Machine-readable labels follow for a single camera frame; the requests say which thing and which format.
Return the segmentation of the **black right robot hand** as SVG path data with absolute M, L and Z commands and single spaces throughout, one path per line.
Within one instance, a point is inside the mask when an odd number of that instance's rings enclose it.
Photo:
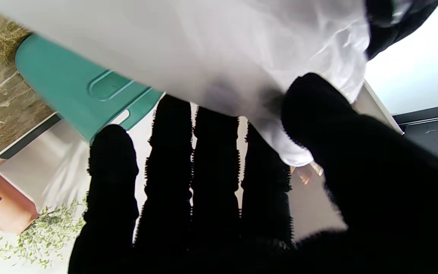
M 103 128 L 90 146 L 85 225 L 70 274 L 438 273 L 438 157 L 357 113 L 315 73 L 280 99 L 281 124 L 325 172 L 346 229 L 298 242 L 287 193 L 290 167 L 248 125 L 242 209 L 237 117 L 165 95 L 145 166 L 147 199 L 124 128 Z

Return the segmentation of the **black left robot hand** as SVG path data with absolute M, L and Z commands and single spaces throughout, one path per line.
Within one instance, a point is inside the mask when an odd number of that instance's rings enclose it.
M 370 25 L 370 61 L 419 29 L 438 7 L 438 0 L 366 0 Z

